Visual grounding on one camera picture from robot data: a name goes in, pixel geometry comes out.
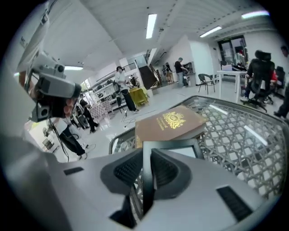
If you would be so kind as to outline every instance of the gold emblem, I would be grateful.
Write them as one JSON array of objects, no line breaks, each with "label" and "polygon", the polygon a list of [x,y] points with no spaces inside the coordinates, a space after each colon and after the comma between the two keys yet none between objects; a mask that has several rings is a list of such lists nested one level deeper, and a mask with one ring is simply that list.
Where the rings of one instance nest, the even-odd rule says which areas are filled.
[{"label": "gold emblem", "polygon": [[142,148],[143,147],[143,144],[142,144],[138,135],[136,136],[136,142],[135,143],[136,143],[136,148]]},{"label": "gold emblem", "polygon": [[185,120],[182,119],[184,118],[184,115],[181,113],[176,113],[175,111],[163,114],[163,117],[172,129],[183,126],[183,123],[185,122]]}]

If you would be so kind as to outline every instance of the ceiling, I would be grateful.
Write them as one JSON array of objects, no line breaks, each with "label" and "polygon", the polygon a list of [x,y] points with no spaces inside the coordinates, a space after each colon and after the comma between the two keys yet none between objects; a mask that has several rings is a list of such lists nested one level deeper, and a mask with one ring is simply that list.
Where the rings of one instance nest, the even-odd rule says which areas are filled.
[{"label": "ceiling", "polygon": [[[65,65],[93,72],[151,48],[159,54],[178,40],[199,37],[222,26],[209,39],[273,29],[268,17],[242,20],[261,7],[251,0],[58,0],[49,15],[45,49]],[[145,39],[148,14],[158,14],[153,37]]]}]

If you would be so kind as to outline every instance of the brown passport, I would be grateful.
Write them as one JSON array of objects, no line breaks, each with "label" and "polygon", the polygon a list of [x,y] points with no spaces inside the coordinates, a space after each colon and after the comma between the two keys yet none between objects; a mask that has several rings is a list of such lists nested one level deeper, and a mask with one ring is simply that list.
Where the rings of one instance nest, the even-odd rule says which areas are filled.
[{"label": "brown passport", "polygon": [[185,106],[177,106],[135,123],[135,146],[143,141],[190,139],[204,132],[206,119]]}]

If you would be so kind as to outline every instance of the white floor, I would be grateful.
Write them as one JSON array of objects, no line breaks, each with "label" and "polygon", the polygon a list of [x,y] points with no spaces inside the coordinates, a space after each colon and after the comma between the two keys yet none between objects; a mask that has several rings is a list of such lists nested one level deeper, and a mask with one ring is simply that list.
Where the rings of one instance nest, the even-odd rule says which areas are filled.
[{"label": "white floor", "polygon": [[[235,102],[236,93],[234,92],[234,83],[222,83],[222,97],[221,99]],[[215,86],[215,92],[213,86],[209,86],[209,94],[205,87],[202,86],[199,91],[199,87],[189,87],[189,88],[176,88],[165,93],[160,93],[149,98],[149,105],[140,108],[138,114],[130,114],[124,119],[124,113],[120,111],[115,111],[115,115],[110,115],[109,118],[105,118],[100,122],[98,130],[94,134],[89,134],[89,129],[80,130],[83,134],[83,139],[91,148],[88,150],[88,158],[95,158],[108,155],[108,148],[110,141],[117,135],[123,133],[124,131],[135,126],[135,121],[141,120],[143,118],[160,113],[171,106],[178,104],[179,102],[185,100],[186,98],[194,95],[209,96],[219,98],[219,84]],[[274,104],[267,105],[268,114],[272,115],[274,111],[277,111],[279,106],[282,104],[282,100],[276,97],[273,98]],[[76,160],[76,154],[69,153],[70,161]],[[59,162],[67,162],[67,157],[64,155],[61,148],[55,151],[55,155]]]}]

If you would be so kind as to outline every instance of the ceiling light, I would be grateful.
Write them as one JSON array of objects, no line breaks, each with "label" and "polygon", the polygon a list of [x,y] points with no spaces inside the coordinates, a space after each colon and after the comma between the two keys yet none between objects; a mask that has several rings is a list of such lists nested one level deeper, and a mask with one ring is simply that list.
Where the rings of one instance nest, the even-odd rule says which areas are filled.
[{"label": "ceiling light", "polygon": [[201,37],[201,38],[206,37],[207,35],[209,35],[209,34],[211,34],[211,33],[214,33],[214,32],[216,32],[216,31],[218,31],[218,30],[220,30],[220,29],[222,29],[222,28],[221,28],[220,26],[217,26],[217,27],[209,30],[208,32],[200,35],[200,37]]},{"label": "ceiling light", "polygon": [[148,26],[146,29],[146,38],[151,38],[153,36],[154,24],[155,24],[156,19],[157,19],[156,14],[150,14],[149,15]]},{"label": "ceiling light", "polygon": [[269,12],[266,10],[259,10],[259,11],[253,11],[247,14],[242,14],[242,18],[246,19],[246,18],[253,18],[253,17],[258,17],[258,16],[270,16]]},{"label": "ceiling light", "polygon": [[218,108],[218,107],[216,107],[216,106],[214,106],[214,105],[211,105],[211,104],[210,104],[209,106],[212,107],[212,108],[214,108],[214,109],[216,109],[217,111],[220,111],[220,112],[224,113],[225,115],[228,114],[226,111],[224,111],[224,110],[222,110],[221,108]]},{"label": "ceiling light", "polygon": [[82,70],[83,67],[65,66],[64,70]]},{"label": "ceiling light", "polygon": [[249,128],[247,125],[244,126],[244,128],[249,131],[252,135],[254,135],[258,140],[260,140],[265,146],[268,145],[267,141],[263,139],[263,137],[259,136],[255,131],[253,131],[251,128]]}]

